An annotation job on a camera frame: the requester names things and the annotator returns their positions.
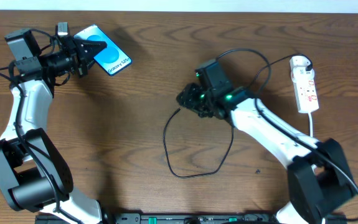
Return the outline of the blue Galaxy smartphone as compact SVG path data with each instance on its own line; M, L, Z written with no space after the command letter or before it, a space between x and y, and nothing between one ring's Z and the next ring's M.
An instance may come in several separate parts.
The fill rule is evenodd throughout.
M113 77L132 64L132 59L122 51L96 24L74 35L76 39L104 41L106 48L94 57L104 71Z

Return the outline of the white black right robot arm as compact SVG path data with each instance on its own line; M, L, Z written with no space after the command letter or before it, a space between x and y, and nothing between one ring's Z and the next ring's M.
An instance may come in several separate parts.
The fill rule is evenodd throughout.
M244 88L206 89L190 83L176 98L201 118L224 119L270 151L287 171L290 202L277 214L280 223L347 223L334 212L357 190L341 145L303 134L269 111Z

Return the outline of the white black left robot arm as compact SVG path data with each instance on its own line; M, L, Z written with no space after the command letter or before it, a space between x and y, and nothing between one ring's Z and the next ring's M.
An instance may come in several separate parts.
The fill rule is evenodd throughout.
M34 35L35 29L21 29L5 37L14 55L6 75L13 105L0 137L0 191L13 210L48 213L53 222L114 223L98 200L74 186L66 161L46 133L56 79L85 76L108 43L75 38L64 23L45 47Z

